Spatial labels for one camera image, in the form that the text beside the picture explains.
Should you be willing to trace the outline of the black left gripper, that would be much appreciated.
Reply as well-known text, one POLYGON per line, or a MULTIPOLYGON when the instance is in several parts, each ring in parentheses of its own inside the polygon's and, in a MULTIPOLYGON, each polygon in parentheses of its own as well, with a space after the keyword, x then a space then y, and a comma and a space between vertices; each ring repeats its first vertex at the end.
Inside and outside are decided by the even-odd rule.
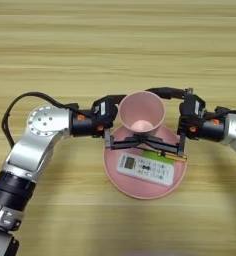
MULTIPOLYGON (((119 104, 125 95, 108 95, 114 104, 119 104)), ((117 114, 74 114, 72 117, 70 134, 73 137, 90 136, 103 138, 105 147, 112 150, 134 148, 141 144, 136 137, 126 137, 124 140, 111 139, 110 129, 113 127, 117 114)))

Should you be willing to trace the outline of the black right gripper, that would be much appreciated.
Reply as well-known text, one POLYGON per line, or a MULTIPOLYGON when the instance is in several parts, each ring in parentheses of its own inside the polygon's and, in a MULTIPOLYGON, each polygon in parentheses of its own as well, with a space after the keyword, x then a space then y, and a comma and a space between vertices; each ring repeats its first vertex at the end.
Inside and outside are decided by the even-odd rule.
MULTIPOLYGON (((168 100, 172 98, 183 99, 186 95, 185 90, 171 87, 150 88, 148 92, 168 100)), ((164 142, 162 138, 150 135, 139 136, 138 141, 144 149, 168 152, 183 157, 186 139, 220 142, 224 138, 224 118, 206 120, 193 114, 181 114, 177 134, 180 136, 178 145, 164 142)))

